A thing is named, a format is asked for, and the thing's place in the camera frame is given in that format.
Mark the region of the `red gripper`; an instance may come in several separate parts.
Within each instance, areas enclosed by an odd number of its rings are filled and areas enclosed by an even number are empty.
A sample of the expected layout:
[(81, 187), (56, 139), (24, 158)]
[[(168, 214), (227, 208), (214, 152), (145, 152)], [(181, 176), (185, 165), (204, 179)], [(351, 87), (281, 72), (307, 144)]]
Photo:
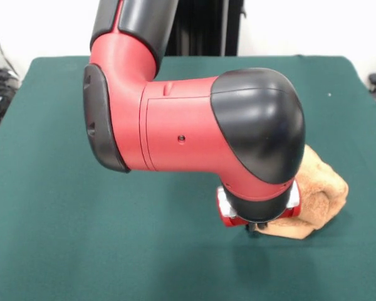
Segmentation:
[(296, 184), (287, 187), (280, 195), (262, 201), (239, 198), (222, 185), (216, 190), (216, 200), (224, 225), (245, 225), (246, 232), (250, 234), (256, 229), (265, 230), (270, 221), (292, 218), (301, 212), (301, 193)]

